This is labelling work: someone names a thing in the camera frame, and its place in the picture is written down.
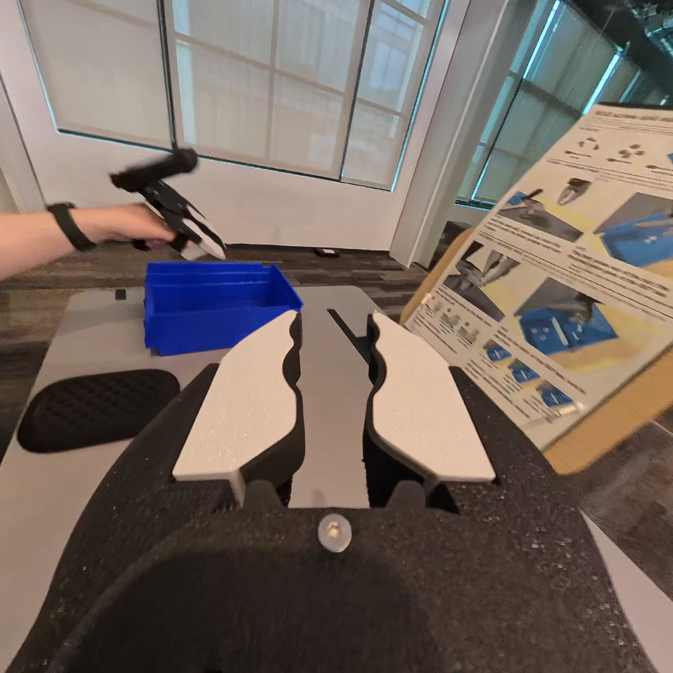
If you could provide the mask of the black wristband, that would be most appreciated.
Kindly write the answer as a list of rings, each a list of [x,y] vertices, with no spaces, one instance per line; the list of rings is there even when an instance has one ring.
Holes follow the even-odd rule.
[[[76,209],[77,206],[70,202],[55,203],[46,206],[47,212],[54,217],[56,224],[71,246],[78,252],[88,252],[96,248],[97,243],[90,240],[75,223],[72,211]]]

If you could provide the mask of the person's left forearm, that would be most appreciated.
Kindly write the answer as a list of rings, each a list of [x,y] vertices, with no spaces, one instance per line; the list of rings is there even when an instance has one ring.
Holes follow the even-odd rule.
[[[53,214],[1,214],[1,280],[74,251]]]

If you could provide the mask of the printed instruction sheet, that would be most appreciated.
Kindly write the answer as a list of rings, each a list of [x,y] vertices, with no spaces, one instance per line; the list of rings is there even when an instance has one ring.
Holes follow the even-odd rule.
[[[551,449],[672,346],[672,107],[593,105],[405,326]]]

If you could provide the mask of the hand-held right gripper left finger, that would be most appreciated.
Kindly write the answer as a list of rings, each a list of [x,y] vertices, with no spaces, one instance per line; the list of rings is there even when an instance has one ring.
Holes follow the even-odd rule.
[[[301,314],[288,310],[223,357],[173,467],[176,481],[226,481],[239,504],[254,481],[291,482],[306,455],[301,344]]]

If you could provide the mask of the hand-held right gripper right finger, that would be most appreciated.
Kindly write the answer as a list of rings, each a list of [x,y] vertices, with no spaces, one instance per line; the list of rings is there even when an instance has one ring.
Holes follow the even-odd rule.
[[[426,502],[450,483],[495,483],[495,469],[444,358],[380,312],[368,315],[367,346],[369,502],[390,502],[403,483],[413,484]]]

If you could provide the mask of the person's left hand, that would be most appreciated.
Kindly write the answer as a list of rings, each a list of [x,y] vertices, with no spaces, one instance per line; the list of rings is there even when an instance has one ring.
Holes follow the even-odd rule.
[[[149,248],[172,243],[177,237],[159,215],[141,204],[92,209],[90,223],[83,230],[92,242],[142,241]]]

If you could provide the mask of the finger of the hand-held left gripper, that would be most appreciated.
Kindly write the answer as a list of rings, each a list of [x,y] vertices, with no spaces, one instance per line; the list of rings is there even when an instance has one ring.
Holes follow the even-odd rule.
[[[205,216],[198,209],[196,209],[193,205],[185,206],[182,214],[182,221],[203,222],[204,228],[206,229],[206,232],[211,240],[211,252],[206,256],[210,256],[215,259],[225,259],[225,244],[219,235],[210,228]]]
[[[171,230],[175,233],[174,239],[171,241],[171,248],[179,253],[183,259],[195,261],[211,253],[211,239],[204,228],[203,222],[172,222]]]

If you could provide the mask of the tall glass window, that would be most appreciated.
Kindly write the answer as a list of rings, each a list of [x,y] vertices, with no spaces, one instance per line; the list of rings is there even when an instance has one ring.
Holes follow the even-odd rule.
[[[672,105],[672,2],[537,1],[456,204],[494,205],[608,103]]]

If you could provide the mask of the blue plastic bin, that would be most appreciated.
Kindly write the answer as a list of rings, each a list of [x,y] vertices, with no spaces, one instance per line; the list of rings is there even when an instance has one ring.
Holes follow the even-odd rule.
[[[277,265],[155,262],[145,275],[145,348],[162,357],[230,349],[303,302]]]

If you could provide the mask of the large paned window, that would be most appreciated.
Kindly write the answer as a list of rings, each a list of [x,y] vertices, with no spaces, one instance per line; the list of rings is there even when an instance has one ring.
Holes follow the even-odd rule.
[[[19,1],[58,131],[393,190],[448,1]]]

